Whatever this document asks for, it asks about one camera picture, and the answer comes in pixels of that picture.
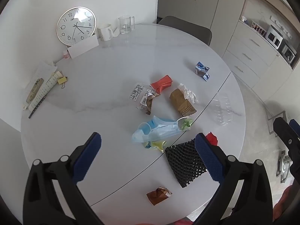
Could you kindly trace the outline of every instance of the blue gripper pad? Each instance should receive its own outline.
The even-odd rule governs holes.
[[[299,124],[296,122],[295,119],[292,119],[289,122],[289,126],[296,132],[296,134],[300,137],[300,126]]]
[[[76,184],[82,181],[88,172],[94,158],[101,148],[101,136],[98,133],[94,133],[90,139],[85,143],[85,148],[81,155],[77,158],[73,166],[73,183]]]
[[[212,146],[202,133],[196,135],[195,148],[199,156],[204,162],[212,179],[222,184],[224,180],[224,166],[213,152],[212,147],[217,146]]]

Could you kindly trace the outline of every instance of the mask ear loop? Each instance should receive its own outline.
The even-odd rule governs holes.
[[[140,129],[140,126],[143,125],[143,124],[147,124],[147,125],[149,126],[150,131],[151,131],[151,126],[150,126],[150,124],[148,124],[148,123],[146,123],[146,122],[141,123],[141,124],[137,127],[137,129]]]
[[[179,120],[181,120],[181,119],[189,119],[190,117],[182,117],[182,118],[180,118],[180,119],[178,119],[176,122],[178,122]]]

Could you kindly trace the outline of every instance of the clock hand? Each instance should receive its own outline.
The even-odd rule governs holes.
[[[77,23],[76,23],[76,25],[75,25],[75,29],[74,29],[74,32],[73,32],[72,40],[73,40],[73,37],[74,37],[74,34],[75,34],[75,30],[76,30]]]
[[[77,28],[77,29],[79,29],[79,30],[81,31],[81,29],[80,29],[80,28],[78,28],[78,26],[76,26],[76,28]],[[81,31],[81,32],[82,32],[82,31]],[[82,32],[82,34],[84,34],[84,33]]]
[[[85,26],[77,26],[77,27],[80,27],[80,28],[92,28],[92,27],[85,27]]]

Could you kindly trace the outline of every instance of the drawer handle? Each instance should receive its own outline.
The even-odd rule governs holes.
[[[250,57],[248,57],[245,53],[243,53],[243,55],[244,55],[246,58],[248,58],[249,60],[252,61],[252,59],[251,59]]]
[[[252,39],[250,39],[254,44],[256,44],[257,46],[259,46],[260,47],[260,45],[259,44],[257,44],[254,40],[252,40]]]
[[[243,70],[241,70],[241,69],[239,69],[239,67],[238,66],[235,66],[238,70],[240,70],[242,73],[244,73],[244,71]]]

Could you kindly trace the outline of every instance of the microwave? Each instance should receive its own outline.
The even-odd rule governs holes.
[[[278,49],[282,42],[283,36],[277,29],[274,28],[273,25],[270,25],[265,38],[272,46],[275,47],[275,49]]]
[[[288,64],[291,64],[293,62],[297,54],[296,50],[286,39],[283,39],[279,48],[279,52]]]

